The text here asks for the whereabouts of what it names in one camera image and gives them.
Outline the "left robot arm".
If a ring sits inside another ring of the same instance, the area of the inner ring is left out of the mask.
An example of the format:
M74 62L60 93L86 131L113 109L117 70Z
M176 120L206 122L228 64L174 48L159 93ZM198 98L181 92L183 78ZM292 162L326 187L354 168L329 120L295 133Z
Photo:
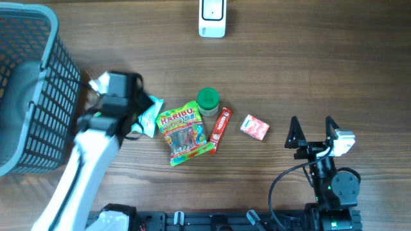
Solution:
M78 133L58 186L33 230L138 230L136 208L108 204L87 224L101 181L140 114L153 101L138 73L105 72L101 103L78 119Z

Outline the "red Nescafe stick packet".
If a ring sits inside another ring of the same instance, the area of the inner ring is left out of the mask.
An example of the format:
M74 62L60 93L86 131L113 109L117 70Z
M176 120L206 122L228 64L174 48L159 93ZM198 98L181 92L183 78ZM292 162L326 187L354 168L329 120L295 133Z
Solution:
M209 151L210 154L216 154L218 145L224 135L231 116L232 110L230 108L223 107L222 113L220 114L209 139L209 142L213 145L213 149Z

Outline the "small red carton box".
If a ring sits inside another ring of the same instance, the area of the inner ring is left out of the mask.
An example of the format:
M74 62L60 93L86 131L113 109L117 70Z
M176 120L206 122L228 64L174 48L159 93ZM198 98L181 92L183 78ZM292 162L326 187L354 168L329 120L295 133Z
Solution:
M248 114L244 119L240 130L247 135L262 141L267 134L270 125Z

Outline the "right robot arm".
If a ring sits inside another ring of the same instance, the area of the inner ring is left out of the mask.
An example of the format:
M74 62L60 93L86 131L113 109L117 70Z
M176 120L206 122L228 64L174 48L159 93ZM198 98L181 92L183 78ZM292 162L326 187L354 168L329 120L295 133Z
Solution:
M316 202L307 203L300 218L287 224L293 230L361 230L358 205L361 176L349 167L337 168L334 159L346 154L355 143L355 134L326 118L326 140L306 140L296 116L290 121L285 148L296 149L294 159L306 159L304 174L313 187Z

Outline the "Haribo gummy worms bag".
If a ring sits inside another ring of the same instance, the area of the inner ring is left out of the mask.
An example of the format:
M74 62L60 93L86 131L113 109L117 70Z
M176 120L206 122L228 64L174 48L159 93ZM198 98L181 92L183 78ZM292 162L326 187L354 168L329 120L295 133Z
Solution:
M207 140L196 101L160 113L156 123L170 146L171 166L179 165L214 148L214 144Z

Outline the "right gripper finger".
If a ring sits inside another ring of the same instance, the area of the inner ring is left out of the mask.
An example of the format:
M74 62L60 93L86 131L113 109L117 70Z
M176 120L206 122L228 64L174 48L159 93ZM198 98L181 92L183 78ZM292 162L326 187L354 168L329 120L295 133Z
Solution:
M306 146L306 138L298 117L295 115L291 118L290 129L284 147L288 149L297 149L303 146Z
M326 117L326 139L336 139L336 130L339 128L331 116Z

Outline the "green lid jar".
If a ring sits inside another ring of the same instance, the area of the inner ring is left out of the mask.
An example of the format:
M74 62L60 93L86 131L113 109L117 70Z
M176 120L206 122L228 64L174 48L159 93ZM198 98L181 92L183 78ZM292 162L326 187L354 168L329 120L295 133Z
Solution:
M203 116L215 115L218 111L219 102L219 93L211 87L201 89L197 95L198 109Z

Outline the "mint green snack packet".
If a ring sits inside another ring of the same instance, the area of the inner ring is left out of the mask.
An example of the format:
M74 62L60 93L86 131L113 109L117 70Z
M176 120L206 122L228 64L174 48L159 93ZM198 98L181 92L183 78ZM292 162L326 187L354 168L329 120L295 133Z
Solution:
M158 99L153 95L150 95L150 99L153 101L153 105L138 116L137 122L131 126L131 132L143 133L153 138L157 126L155 121L162 109L164 100Z

